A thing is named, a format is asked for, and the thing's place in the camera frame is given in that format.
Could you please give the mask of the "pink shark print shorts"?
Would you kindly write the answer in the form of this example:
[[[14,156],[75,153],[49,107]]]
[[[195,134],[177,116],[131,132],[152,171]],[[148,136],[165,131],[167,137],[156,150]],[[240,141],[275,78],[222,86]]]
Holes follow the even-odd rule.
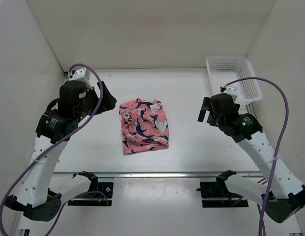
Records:
[[[169,147],[168,119],[160,101],[137,98],[124,102],[119,116],[124,155]]]

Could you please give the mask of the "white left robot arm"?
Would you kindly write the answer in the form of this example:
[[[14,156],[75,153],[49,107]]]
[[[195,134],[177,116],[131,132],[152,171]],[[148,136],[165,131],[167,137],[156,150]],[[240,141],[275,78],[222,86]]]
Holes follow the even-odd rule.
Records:
[[[87,171],[50,184],[59,157],[70,140],[69,134],[92,113],[98,115],[115,108],[117,100],[104,82],[97,85],[103,89],[102,98],[82,81],[67,81],[60,87],[59,97],[49,103],[37,125],[31,169],[17,191],[5,200],[6,207],[21,211],[32,221],[48,222],[66,201],[83,193],[88,197],[97,194],[97,177]]]

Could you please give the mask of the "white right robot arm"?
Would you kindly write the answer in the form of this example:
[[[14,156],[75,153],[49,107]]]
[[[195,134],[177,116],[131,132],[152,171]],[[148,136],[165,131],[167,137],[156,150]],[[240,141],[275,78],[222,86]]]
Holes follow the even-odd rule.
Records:
[[[206,121],[231,137],[253,160],[271,189],[266,197],[266,185],[227,170],[216,178],[216,191],[223,197],[239,194],[260,206],[266,203],[265,213],[273,221],[282,223],[305,207],[305,184],[280,157],[274,157],[275,150],[258,120],[249,113],[240,114],[239,108],[227,93],[204,97],[198,121]]]

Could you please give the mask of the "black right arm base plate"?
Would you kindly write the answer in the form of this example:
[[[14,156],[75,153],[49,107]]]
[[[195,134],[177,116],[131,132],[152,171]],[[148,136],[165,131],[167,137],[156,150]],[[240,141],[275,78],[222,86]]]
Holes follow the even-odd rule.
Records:
[[[246,198],[224,192],[216,182],[200,182],[200,187],[196,190],[201,193],[202,208],[248,207]]]

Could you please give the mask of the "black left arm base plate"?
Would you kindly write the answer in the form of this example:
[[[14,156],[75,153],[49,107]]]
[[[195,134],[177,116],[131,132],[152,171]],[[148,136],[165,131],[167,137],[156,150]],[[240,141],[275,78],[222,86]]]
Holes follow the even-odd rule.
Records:
[[[72,178],[76,176],[87,177],[91,180],[91,185],[88,190],[88,194],[81,194],[78,198],[74,198],[68,201],[68,206],[80,206],[80,207],[111,207],[114,182],[99,180],[98,177],[89,172],[75,173]]]

